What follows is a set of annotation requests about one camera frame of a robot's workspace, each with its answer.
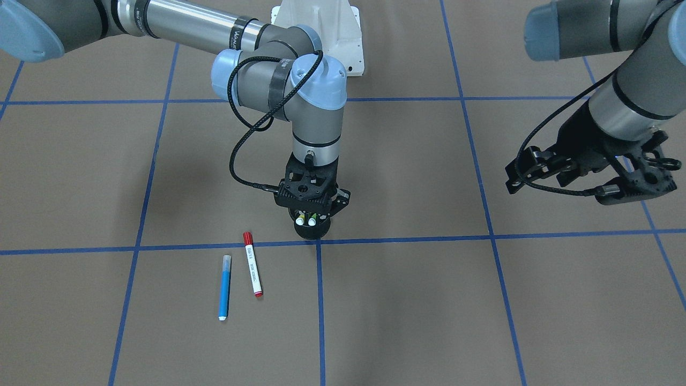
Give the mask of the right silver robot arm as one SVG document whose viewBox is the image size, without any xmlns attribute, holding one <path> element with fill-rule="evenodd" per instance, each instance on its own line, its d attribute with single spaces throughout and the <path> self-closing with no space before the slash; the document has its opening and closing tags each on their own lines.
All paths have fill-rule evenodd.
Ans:
<svg viewBox="0 0 686 386">
<path fill-rule="evenodd" d="M 213 89 L 232 110 L 265 113 L 292 124 L 293 150 L 278 185 L 233 178 L 273 193 L 294 214 L 328 218 L 349 202 L 337 184 L 346 69 L 323 51 L 306 25 L 265 24 L 184 1 L 2 1 L 2 51 L 27 63 L 61 58 L 111 36 L 178 42 L 215 55 Z"/>
</svg>

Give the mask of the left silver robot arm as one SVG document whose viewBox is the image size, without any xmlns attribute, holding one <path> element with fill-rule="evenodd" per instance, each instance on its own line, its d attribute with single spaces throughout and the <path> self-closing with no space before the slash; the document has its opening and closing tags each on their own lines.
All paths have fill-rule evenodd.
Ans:
<svg viewBox="0 0 686 386">
<path fill-rule="evenodd" d="M 676 190 L 663 124 L 684 112 L 684 1 L 551 1 L 530 10 L 534 61 L 622 52 L 623 61 L 526 137 L 506 188 L 593 196 L 615 205 Z"/>
</svg>

